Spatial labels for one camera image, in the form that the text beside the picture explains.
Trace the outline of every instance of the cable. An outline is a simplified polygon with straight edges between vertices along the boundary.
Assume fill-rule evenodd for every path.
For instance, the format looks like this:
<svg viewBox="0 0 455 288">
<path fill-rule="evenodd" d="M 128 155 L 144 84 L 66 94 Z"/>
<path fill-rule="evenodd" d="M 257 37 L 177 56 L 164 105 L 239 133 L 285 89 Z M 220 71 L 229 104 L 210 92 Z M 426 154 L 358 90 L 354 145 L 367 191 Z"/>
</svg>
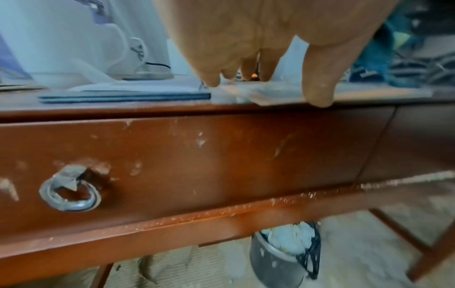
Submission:
<svg viewBox="0 0 455 288">
<path fill-rule="evenodd" d="M 146 64 L 147 64 L 147 65 L 154 65 L 154 66 L 168 67 L 169 69 L 171 68 L 169 65 L 161 64 L 161 63 L 150 63 L 150 62 L 146 62 Z"/>
</svg>

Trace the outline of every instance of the gray bucket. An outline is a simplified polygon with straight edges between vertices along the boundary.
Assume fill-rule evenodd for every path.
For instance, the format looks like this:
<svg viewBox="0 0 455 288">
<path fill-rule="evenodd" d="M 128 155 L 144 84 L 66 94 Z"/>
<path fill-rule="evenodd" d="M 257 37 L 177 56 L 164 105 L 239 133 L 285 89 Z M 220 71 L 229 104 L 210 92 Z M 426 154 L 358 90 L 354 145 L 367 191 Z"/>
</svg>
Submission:
<svg viewBox="0 0 455 288">
<path fill-rule="evenodd" d="M 250 261 L 259 281 L 267 288 L 298 288 L 306 278 L 317 279 L 319 273 L 320 236 L 316 226 L 316 237 L 307 251 L 308 255 L 292 256 L 272 245 L 260 232 L 251 239 Z M 311 256 L 313 271 L 308 271 Z"/>
</svg>

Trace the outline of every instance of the silver ring handle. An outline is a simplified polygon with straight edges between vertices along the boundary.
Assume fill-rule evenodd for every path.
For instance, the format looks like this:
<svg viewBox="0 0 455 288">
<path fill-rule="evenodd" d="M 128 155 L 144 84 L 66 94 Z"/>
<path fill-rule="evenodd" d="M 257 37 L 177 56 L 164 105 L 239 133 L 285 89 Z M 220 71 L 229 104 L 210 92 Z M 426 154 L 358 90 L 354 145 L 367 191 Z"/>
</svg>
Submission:
<svg viewBox="0 0 455 288">
<path fill-rule="evenodd" d="M 85 212 L 95 209 L 101 203 L 101 195 L 95 186 L 80 179 L 86 168 L 79 165 L 68 165 L 52 178 L 46 180 L 39 189 L 41 198 L 52 208 L 64 212 Z M 67 188 L 77 191 L 78 187 L 85 186 L 90 195 L 87 200 L 70 201 L 61 197 L 57 190 Z"/>
</svg>

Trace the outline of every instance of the floor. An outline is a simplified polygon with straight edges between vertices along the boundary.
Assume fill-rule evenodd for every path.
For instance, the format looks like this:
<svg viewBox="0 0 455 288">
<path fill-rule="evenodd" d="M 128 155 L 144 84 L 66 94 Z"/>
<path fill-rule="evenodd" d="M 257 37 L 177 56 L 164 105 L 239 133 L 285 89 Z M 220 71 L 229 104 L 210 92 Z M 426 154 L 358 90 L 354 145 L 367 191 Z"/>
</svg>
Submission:
<svg viewBox="0 0 455 288">
<path fill-rule="evenodd" d="M 383 207 L 396 221 L 431 244 L 455 219 L 455 195 L 437 196 L 413 203 Z M 332 216 L 321 221 L 321 271 L 316 281 L 302 288 L 452 288 L 455 256 L 417 284 L 405 271 L 419 252 L 367 211 Z M 116 263 L 106 288 L 243 288 L 263 287 L 249 264 L 250 239 L 203 248 L 186 247 L 155 255 L 150 275 L 138 273 L 137 259 Z M 16 288 L 85 288 L 96 268 Z"/>
</svg>

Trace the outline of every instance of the wooden drawer front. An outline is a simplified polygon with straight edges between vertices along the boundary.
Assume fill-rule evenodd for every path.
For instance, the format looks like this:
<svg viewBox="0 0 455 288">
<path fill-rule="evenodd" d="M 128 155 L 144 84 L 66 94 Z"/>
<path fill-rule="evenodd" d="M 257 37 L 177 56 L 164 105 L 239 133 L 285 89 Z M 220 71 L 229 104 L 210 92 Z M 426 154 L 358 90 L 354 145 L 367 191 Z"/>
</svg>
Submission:
<svg viewBox="0 0 455 288">
<path fill-rule="evenodd" d="M 455 169 L 455 105 L 399 107 L 360 181 Z"/>
<path fill-rule="evenodd" d="M 280 197 L 354 181 L 393 107 L 0 125 L 0 243 Z M 38 194 L 63 165 L 112 180 L 84 213 Z"/>
</svg>

